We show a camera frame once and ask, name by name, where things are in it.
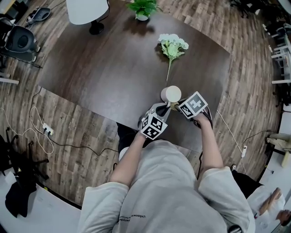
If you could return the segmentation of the person's light grey shirt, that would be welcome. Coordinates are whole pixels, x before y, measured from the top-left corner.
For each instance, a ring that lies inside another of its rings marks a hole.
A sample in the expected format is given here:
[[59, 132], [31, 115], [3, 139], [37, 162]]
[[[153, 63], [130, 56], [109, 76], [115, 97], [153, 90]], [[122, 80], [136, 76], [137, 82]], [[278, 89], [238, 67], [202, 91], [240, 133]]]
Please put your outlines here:
[[158, 140], [141, 153], [130, 186], [88, 187], [78, 233], [227, 233], [239, 226], [255, 233], [251, 208], [228, 167], [197, 181], [186, 157]]

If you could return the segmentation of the person's black trousers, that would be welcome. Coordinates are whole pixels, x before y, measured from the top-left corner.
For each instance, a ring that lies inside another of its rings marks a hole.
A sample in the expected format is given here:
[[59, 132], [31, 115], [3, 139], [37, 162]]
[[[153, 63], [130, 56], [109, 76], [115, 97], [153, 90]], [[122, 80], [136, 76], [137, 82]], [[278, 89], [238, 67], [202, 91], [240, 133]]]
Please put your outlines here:
[[119, 136], [118, 153], [120, 153], [123, 148], [129, 147], [125, 155], [130, 155], [131, 158], [136, 158], [139, 160], [146, 137], [139, 131], [124, 126], [120, 123], [117, 123], [117, 126], [117, 133]]

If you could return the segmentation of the potted green plant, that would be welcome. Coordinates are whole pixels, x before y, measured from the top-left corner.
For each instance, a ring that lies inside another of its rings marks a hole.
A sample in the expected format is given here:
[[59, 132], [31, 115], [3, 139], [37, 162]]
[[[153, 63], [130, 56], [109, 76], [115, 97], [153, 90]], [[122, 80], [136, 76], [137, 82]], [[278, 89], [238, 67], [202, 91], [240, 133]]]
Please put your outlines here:
[[146, 21], [153, 12], [159, 8], [156, 0], [134, 0], [132, 3], [126, 4], [127, 8], [135, 12], [135, 19]]

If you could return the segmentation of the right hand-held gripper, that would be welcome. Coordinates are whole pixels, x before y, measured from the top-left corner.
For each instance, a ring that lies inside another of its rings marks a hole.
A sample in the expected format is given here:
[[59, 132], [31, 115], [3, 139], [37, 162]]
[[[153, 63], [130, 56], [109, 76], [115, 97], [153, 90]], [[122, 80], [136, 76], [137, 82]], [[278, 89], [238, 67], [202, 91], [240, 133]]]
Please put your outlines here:
[[198, 91], [187, 99], [180, 100], [178, 102], [178, 111], [198, 128], [201, 126], [194, 117], [202, 113], [209, 120], [211, 127], [213, 127], [212, 115], [208, 104]]

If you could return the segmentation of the grey round device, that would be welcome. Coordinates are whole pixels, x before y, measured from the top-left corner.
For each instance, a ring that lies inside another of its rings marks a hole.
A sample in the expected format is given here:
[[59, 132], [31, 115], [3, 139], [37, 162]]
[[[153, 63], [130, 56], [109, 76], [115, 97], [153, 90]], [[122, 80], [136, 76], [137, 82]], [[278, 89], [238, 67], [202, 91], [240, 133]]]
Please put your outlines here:
[[29, 23], [41, 22], [46, 20], [51, 14], [51, 9], [46, 7], [41, 7], [36, 10], [33, 16], [30, 18]]

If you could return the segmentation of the white side table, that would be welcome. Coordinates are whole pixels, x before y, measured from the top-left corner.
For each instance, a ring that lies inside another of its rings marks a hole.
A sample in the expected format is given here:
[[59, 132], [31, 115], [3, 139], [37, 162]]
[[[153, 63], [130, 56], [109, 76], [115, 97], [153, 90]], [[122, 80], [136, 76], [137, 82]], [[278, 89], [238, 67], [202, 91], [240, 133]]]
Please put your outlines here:
[[0, 72], [0, 82], [11, 83], [11, 84], [19, 84], [18, 80], [10, 79], [10, 74]]

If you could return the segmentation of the beige wooden stand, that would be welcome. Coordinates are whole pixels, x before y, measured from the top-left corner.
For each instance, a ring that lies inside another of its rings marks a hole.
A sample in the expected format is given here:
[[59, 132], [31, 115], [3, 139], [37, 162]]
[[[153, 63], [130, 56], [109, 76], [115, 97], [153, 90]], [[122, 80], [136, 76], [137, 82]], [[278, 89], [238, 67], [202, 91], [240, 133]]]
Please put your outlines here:
[[284, 151], [284, 158], [282, 159], [281, 166], [285, 167], [291, 155], [291, 135], [281, 133], [271, 134], [266, 141]]

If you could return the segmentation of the black office chair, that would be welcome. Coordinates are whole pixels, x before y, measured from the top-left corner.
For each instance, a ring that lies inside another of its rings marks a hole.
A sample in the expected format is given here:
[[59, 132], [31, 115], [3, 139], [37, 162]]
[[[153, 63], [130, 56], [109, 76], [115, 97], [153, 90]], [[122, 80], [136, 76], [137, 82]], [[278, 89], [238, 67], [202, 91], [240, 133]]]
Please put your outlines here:
[[28, 144], [28, 156], [26, 153], [18, 153], [14, 148], [14, 140], [18, 138], [15, 135], [10, 141], [9, 136], [7, 136], [7, 142], [0, 135], [0, 172], [5, 176], [4, 171], [13, 168], [15, 173], [20, 175], [38, 175], [44, 180], [48, 180], [49, 176], [47, 174], [42, 173], [38, 169], [38, 165], [42, 163], [48, 163], [48, 159], [34, 161], [32, 158], [32, 145], [33, 142]]

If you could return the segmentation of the person's right forearm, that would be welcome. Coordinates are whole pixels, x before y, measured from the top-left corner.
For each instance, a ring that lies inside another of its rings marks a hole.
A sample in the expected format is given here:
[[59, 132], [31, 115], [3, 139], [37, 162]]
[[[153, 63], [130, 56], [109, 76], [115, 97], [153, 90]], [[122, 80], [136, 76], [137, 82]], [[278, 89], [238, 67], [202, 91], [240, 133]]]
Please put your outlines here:
[[204, 170], [223, 168], [223, 160], [209, 119], [202, 113], [199, 113], [195, 120], [197, 120], [201, 127], [202, 164]]

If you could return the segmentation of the white artificial flower bouquet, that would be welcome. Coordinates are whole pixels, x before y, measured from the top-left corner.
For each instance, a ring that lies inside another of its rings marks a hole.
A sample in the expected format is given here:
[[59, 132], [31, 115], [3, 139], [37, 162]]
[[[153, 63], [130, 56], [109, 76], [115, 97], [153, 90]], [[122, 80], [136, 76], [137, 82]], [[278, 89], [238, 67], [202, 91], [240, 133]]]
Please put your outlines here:
[[162, 52], [169, 59], [166, 81], [168, 81], [171, 64], [188, 50], [189, 44], [180, 38], [177, 34], [160, 34], [158, 39]]

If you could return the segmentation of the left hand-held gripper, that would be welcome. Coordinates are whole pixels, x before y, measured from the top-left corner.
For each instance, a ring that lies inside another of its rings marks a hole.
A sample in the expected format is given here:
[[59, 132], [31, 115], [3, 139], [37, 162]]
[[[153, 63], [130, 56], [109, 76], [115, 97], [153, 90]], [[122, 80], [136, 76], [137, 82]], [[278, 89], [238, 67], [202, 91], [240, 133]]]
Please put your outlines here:
[[155, 140], [168, 127], [167, 118], [171, 108], [167, 103], [155, 103], [140, 117], [140, 132], [151, 140]]

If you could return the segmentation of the black cloth bundle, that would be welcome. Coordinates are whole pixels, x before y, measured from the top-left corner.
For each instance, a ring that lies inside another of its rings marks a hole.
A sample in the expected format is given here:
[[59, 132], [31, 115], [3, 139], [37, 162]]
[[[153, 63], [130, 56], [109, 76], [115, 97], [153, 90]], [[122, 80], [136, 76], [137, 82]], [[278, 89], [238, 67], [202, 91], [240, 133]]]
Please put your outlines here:
[[18, 215], [27, 217], [29, 196], [36, 191], [36, 184], [21, 187], [17, 182], [11, 185], [5, 197], [7, 210], [16, 218]]

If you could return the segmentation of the white table lamp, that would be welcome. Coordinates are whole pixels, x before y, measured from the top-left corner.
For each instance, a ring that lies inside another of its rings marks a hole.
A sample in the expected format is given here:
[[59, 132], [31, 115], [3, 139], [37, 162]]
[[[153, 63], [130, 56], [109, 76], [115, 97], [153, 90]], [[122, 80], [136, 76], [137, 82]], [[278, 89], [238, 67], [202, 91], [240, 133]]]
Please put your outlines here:
[[110, 11], [108, 0], [65, 0], [70, 23], [91, 23], [89, 32], [97, 35], [104, 30], [100, 18]]

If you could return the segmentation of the white office desk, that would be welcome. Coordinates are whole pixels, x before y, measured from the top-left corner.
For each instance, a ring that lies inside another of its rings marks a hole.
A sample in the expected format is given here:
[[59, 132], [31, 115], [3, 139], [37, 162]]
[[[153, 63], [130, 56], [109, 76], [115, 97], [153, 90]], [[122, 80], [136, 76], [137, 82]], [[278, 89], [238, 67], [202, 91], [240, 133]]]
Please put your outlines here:
[[291, 42], [288, 32], [291, 32], [291, 25], [284, 23], [282, 27], [276, 29], [275, 34], [271, 35], [272, 38], [283, 40], [283, 43], [273, 49], [274, 54], [271, 56], [278, 63], [279, 68], [283, 70], [282, 79], [272, 81], [272, 84], [291, 84]]

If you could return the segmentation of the white cup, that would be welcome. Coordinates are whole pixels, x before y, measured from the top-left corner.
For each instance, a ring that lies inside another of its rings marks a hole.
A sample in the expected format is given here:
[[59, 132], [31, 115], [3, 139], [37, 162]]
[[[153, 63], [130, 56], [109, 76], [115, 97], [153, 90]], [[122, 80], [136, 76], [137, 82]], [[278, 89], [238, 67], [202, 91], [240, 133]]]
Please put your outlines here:
[[181, 90], [177, 86], [169, 86], [161, 91], [161, 100], [170, 107], [171, 103], [176, 103], [181, 99]]

